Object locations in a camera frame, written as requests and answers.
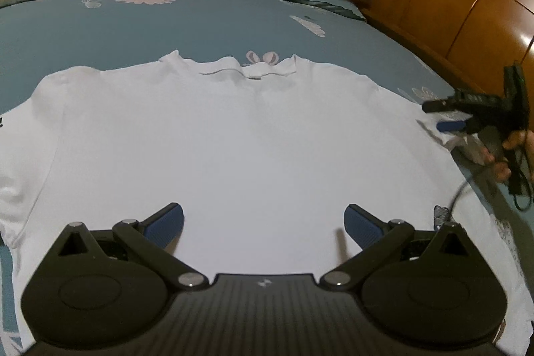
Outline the white printed long-sleeve shirt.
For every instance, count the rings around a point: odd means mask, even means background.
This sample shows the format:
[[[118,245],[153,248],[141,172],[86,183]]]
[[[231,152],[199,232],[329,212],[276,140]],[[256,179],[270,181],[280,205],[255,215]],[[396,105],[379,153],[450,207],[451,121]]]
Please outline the white printed long-sleeve shirt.
[[[340,233],[347,205],[426,228],[463,181],[420,106],[299,57],[73,67],[2,116],[15,296],[71,221],[101,229],[176,202],[175,253],[209,277],[319,274],[357,251]]]

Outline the lower teal pillow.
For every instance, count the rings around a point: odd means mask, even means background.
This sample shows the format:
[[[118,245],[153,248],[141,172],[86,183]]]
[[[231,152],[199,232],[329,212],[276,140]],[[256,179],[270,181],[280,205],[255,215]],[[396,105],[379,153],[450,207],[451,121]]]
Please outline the lower teal pillow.
[[[282,0],[285,2],[304,4],[309,7],[328,11],[350,19],[365,21],[365,16],[360,12],[355,4],[348,0]]]

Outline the teal floral bed sheet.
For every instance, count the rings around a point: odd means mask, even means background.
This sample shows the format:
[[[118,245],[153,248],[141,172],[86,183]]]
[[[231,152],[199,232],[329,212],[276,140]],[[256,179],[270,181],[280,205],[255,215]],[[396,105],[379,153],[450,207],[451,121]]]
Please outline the teal floral bed sheet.
[[[41,80],[73,67],[125,69],[177,52],[200,63],[242,66],[299,57],[363,75],[420,106],[451,87],[369,24],[282,0],[37,0],[1,11],[2,116]],[[509,299],[500,347],[522,355],[532,333],[533,243],[527,222],[485,176],[455,191],[454,217],[493,267]]]

